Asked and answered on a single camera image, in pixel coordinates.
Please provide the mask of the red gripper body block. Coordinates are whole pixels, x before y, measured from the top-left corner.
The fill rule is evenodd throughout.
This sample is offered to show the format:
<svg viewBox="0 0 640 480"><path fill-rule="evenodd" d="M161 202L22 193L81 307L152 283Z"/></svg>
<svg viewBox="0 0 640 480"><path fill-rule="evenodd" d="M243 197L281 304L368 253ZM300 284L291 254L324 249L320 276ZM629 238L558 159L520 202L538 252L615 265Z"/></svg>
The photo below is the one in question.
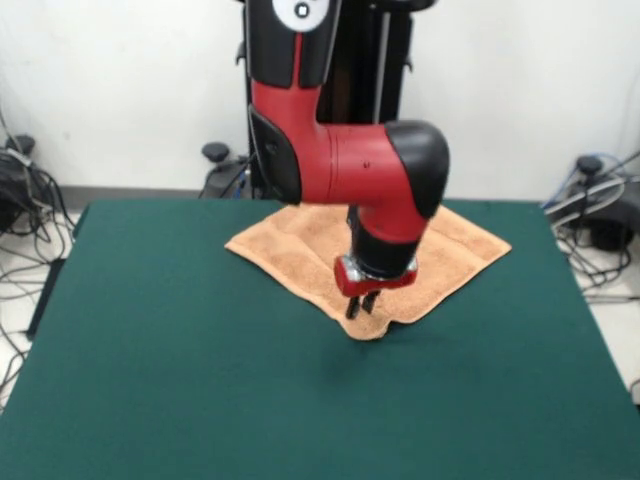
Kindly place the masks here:
<svg viewBox="0 0 640 480"><path fill-rule="evenodd" d="M399 277L383 279L366 274L350 255L342 255L335 259L333 272L341 294L347 298L355 298L375 291L394 290L412 285L417 278L418 261L414 257Z"/></svg>

